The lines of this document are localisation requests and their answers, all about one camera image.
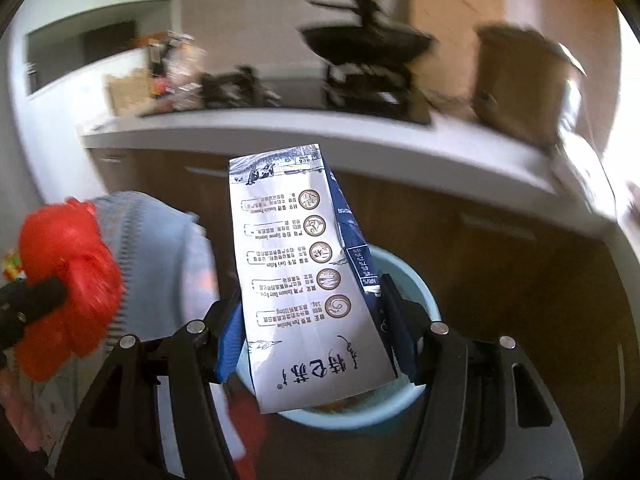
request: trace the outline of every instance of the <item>yellow object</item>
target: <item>yellow object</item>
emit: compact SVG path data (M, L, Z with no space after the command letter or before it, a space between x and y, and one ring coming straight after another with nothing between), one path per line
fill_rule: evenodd
M8 282L25 277L20 256L18 256L16 251L7 253L2 260L0 260L0 266L2 267L2 275Z

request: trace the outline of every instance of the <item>kitchen counter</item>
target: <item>kitchen counter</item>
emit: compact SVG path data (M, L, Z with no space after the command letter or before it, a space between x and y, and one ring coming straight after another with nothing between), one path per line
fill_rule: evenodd
M567 196L546 156L479 124L433 113L433 124L321 110L203 110L121 118L86 148L245 155L317 142L334 170L446 192L601 237L613 223Z

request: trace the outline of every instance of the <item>wooden cutting board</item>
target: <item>wooden cutting board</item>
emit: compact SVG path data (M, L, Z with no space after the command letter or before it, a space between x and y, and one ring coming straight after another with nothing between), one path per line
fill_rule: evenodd
M412 64L415 85L446 97L471 98L478 62L476 28L504 22L504 0L408 0L407 18L438 40Z

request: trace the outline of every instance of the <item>kitchen items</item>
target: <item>kitchen items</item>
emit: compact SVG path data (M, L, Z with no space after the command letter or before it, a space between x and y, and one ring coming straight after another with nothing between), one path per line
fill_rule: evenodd
M433 36L384 20L376 0L353 0L354 5L308 2L352 12L360 20L359 25L335 22L300 28L309 48L328 62L328 108L409 118L415 100L407 64L428 51Z
M280 96L261 84L257 70L237 66L234 72L202 74L202 99L205 108L263 108L280 106Z

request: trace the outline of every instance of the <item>wok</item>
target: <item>wok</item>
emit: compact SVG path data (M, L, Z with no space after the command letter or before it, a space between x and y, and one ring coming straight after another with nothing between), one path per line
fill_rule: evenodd
M334 65L345 63L387 68L406 65L426 52L434 38L413 29L337 24L300 28L305 43Z

